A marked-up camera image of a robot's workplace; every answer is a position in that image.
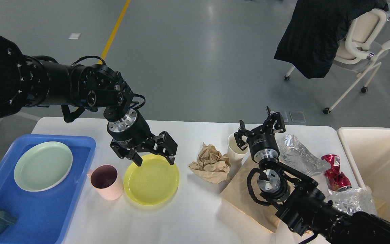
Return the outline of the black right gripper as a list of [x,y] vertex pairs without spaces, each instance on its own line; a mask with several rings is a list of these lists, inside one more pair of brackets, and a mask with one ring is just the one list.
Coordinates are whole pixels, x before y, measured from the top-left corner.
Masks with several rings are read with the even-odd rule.
[[255,127],[250,130],[245,128],[243,120],[239,120],[239,128],[234,133],[234,140],[237,147],[241,151],[247,149],[251,153],[251,159],[254,162],[260,162],[262,159],[277,160],[280,156],[280,150],[278,149],[277,142],[275,140],[275,133],[284,133],[286,131],[285,122],[280,112],[271,111],[269,107],[266,107],[268,117],[263,122],[262,126]]

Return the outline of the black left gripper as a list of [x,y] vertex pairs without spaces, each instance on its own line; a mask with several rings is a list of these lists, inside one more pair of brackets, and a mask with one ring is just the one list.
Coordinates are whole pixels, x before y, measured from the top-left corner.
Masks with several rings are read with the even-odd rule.
[[119,158],[132,160],[140,167],[143,160],[138,153],[149,152],[174,165],[177,143],[166,131],[155,136],[138,110],[130,109],[123,119],[108,122],[107,131],[113,138],[110,147]]

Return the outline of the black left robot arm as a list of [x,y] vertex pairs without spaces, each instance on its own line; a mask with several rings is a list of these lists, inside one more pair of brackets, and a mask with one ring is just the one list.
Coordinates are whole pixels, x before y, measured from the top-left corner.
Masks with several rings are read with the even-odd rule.
[[163,131],[154,135],[139,109],[145,99],[134,93],[118,71],[104,61],[81,65],[81,57],[63,65],[48,56],[27,56],[18,46],[0,36],[0,118],[18,113],[23,107],[60,105],[64,121],[73,122],[88,110],[105,108],[111,148],[123,159],[141,166],[139,153],[163,156],[174,164],[177,143]]

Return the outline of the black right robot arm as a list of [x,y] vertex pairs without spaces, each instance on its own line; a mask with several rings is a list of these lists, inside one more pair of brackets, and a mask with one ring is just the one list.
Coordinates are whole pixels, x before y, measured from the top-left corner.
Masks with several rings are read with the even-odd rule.
[[268,116],[262,125],[252,130],[240,127],[234,133],[237,146],[249,148],[251,158],[258,164],[246,179],[252,200],[263,206],[274,206],[276,216],[291,232],[302,236],[307,230],[313,235],[306,244],[322,235],[331,244],[390,244],[390,222],[367,212],[348,215],[325,202],[318,182],[279,161],[275,133],[286,131],[279,112],[266,108]]

